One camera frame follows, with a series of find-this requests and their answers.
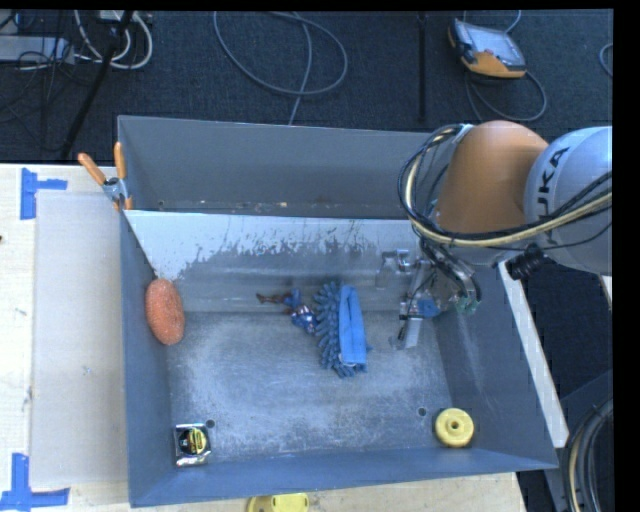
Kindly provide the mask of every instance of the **gray bin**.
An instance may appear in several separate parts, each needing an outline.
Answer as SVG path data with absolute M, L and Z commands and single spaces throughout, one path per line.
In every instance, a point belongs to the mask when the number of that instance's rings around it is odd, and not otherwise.
M 395 350 L 410 276 L 375 287 L 382 252 L 418 253 L 397 198 L 428 134 L 120 117 L 136 210 L 121 216 L 129 499 L 134 507 L 557 467 L 497 269 L 473 315 L 425 320 Z M 144 292 L 173 279 L 185 338 L 151 334 Z M 373 350 L 339 379 L 317 338 L 256 293 L 356 287 Z M 443 446 L 444 408 L 472 416 Z M 175 464 L 173 428 L 207 422 L 212 453 Z

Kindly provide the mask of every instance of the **blue scrub brush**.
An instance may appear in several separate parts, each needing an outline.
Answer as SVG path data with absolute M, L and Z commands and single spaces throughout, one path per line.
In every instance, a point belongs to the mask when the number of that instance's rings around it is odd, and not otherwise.
M 321 365 L 340 378 L 367 371 L 367 345 L 358 294 L 352 286 L 325 284 L 314 296 L 316 336 L 322 349 Z

